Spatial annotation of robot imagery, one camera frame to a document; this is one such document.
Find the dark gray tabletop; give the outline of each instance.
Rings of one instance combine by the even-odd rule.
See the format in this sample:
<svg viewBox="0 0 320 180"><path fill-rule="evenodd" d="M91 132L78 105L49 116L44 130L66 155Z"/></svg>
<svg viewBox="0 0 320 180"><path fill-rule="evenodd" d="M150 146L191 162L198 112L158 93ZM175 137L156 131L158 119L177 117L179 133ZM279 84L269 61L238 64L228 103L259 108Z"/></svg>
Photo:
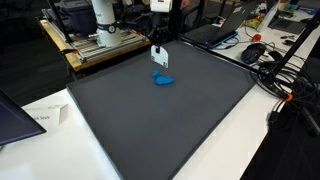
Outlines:
<svg viewBox="0 0 320 180"><path fill-rule="evenodd" d="M173 178L254 85L246 70L182 42L164 48L168 69L147 52L67 86L124 179ZM155 85L154 70L175 82Z"/></svg>

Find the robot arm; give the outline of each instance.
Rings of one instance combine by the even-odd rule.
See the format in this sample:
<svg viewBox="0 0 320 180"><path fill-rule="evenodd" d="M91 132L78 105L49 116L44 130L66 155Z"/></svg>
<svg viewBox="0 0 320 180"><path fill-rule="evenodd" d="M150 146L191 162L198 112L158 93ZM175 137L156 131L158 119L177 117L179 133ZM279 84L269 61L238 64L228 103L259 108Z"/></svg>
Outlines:
<svg viewBox="0 0 320 180"><path fill-rule="evenodd" d="M151 43L157 48L159 53L160 46L165 42L170 32L168 30L169 12L172 8L172 0L151 0L152 30L148 35Z"/></svg>
<svg viewBox="0 0 320 180"><path fill-rule="evenodd" d="M113 0L92 0L97 18L97 43L99 47L112 47L121 43L121 34L116 26Z"/></svg>

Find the keyboard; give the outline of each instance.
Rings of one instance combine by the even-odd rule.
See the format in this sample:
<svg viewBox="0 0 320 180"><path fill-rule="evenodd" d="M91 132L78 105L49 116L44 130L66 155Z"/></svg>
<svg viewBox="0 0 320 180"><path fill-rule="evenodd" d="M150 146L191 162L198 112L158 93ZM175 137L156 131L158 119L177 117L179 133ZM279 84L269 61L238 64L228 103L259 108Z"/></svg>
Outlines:
<svg viewBox="0 0 320 180"><path fill-rule="evenodd" d="M281 28L288 28L292 25L293 21L286 20L286 19L279 19L276 23L276 26Z"/></svg>
<svg viewBox="0 0 320 180"><path fill-rule="evenodd" d="M196 29L194 31L191 31L190 33L187 33L188 37L190 39L194 39L198 42L207 42L212 40L220 30L219 27L212 26L212 25L205 25L200 27L199 29Z"/></svg>

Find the desk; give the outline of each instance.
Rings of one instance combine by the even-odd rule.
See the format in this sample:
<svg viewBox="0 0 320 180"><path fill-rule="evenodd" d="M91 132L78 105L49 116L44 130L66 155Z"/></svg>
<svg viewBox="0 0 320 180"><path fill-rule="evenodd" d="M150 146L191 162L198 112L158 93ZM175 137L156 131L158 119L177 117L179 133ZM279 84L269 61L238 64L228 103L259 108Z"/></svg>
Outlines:
<svg viewBox="0 0 320 180"><path fill-rule="evenodd" d="M58 35L58 33L54 30L54 28L49 24L49 22L47 20L40 20L39 24L41 26L41 28L43 29L43 31L48 34L48 36L52 39L52 41L55 43L55 45L58 47L59 51L64 50L64 49L69 49L70 47L67 45L67 43L65 43L63 41L63 39ZM140 43L134 44L128 48L125 49L120 49L114 52L109 53L108 55L99 57L98 59L94 60L94 61L87 61L84 63L81 63L81 61L79 60L79 58L72 54L66 54L65 55L65 59L68 63L68 65L71 66L72 70L74 70L75 72L80 71L82 69L91 67L93 65L96 65L98 63L110 60L112 58L115 58L117 56L120 56L122 54L137 50L139 48L145 47L150 45L150 41L148 39L146 39L145 41L141 41Z"/></svg>
<svg viewBox="0 0 320 180"><path fill-rule="evenodd" d="M239 32L245 40L242 29ZM308 46L302 47L306 52L299 50L300 56L307 58L319 35L318 28L306 41ZM274 35L267 40L279 39ZM221 52L237 57L247 47L240 45ZM266 119L276 102L278 99L254 86L174 179L239 179L267 134ZM59 128L5 146L0 153L0 179L119 179L66 90L28 107L65 103L68 116Z"/></svg>
<svg viewBox="0 0 320 180"><path fill-rule="evenodd" d="M300 21L301 19L312 17L303 11L296 11L295 15L296 16L293 18L290 18L290 20ZM274 42L275 46L277 48L280 48L280 49L283 49L286 51L288 51L290 48L290 46L284 45L282 43L284 40L280 39L280 37L281 36L290 36L293 34L290 34L290 33L284 32L284 31L279 31L276 29L270 29L270 28L267 28L262 33L258 33L255 29L252 29L249 27L247 27L246 29L247 29L248 34L251 36L254 36L255 34L261 34L261 36L262 36L261 41L264 41L266 43ZM309 38L301 45L301 47L295 53L295 55L298 55L304 59L307 59L311 50L312 50L312 47L315 45L315 43L317 42L317 40L319 38L319 34L320 34L319 31L320 31L319 28L314 30L312 32L312 34L309 36ZM251 41L251 38L248 35L246 35L246 33L245 33L245 28L239 28L238 33L239 33L239 37L240 37L240 42ZM230 48L228 50L215 50L215 52L220 53L220 54L222 54L228 58L231 58L233 60L242 62L240 60L241 52L244 51L249 44L250 43L239 43L235 47ZM290 62L295 63L295 64L299 65L300 67L303 65L303 62L296 57L292 57Z"/></svg>

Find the monitor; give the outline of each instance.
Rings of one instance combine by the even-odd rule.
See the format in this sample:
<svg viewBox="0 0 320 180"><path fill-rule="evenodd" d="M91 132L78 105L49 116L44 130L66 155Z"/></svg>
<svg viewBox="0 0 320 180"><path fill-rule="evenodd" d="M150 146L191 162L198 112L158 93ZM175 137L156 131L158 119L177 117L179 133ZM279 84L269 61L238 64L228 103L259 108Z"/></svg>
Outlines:
<svg viewBox="0 0 320 180"><path fill-rule="evenodd" d="M0 89L0 146L45 132L43 127Z"/></svg>
<svg viewBox="0 0 320 180"><path fill-rule="evenodd" d="M291 1L290 1L290 4L296 5L296 4L298 4L298 1L299 1L299 0L291 0Z"/></svg>
<svg viewBox="0 0 320 180"><path fill-rule="evenodd" d="M278 6L279 6L279 3L274 3L274 5L270 9L268 9L268 13L264 17L264 20L261 22L261 24L257 28L257 31L259 33L262 33L265 29L267 29L270 22L273 20L274 16L278 11Z"/></svg>
<svg viewBox="0 0 320 180"><path fill-rule="evenodd" d="M267 12L278 2L278 0L266 0Z"/></svg>

